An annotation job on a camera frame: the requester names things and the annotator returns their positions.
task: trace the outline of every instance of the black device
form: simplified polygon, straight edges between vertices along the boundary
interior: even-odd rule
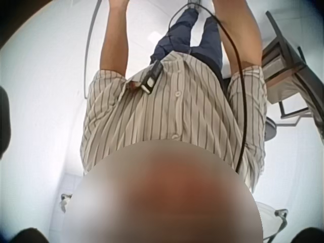
[[[141,89],[148,95],[152,94],[154,86],[163,70],[163,65],[159,60],[156,60],[142,81]]]

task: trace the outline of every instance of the leg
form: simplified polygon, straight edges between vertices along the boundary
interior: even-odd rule
[[[158,42],[154,54],[151,56],[151,61],[162,60],[171,51],[187,53],[190,50],[191,30],[198,19],[198,15],[196,9],[185,10],[167,35]]]
[[[258,24],[246,0],[213,0],[216,16],[222,22],[238,50],[243,68],[262,64],[262,39]],[[223,42],[232,74],[238,72],[234,49],[223,31]]]
[[[199,53],[212,59],[222,69],[223,54],[218,25],[213,17],[209,17],[204,26],[204,33],[200,45],[192,48],[192,54]]]

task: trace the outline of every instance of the dark pants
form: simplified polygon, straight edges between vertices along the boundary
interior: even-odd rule
[[[171,51],[176,51],[197,57],[210,66],[213,71],[218,69],[217,72],[219,72],[222,69],[221,39],[218,25],[213,17],[209,17],[205,22],[200,45],[198,47],[190,47],[191,30],[198,19],[198,15],[199,13],[196,9],[187,9],[181,15],[168,34],[158,42],[154,54],[151,56],[151,63],[155,60],[162,60]]]

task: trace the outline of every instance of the white wall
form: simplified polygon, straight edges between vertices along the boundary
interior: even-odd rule
[[[48,235],[70,133],[83,102],[85,46],[96,1],[54,1],[1,49],[12,140],[0,162],[0,228]]]

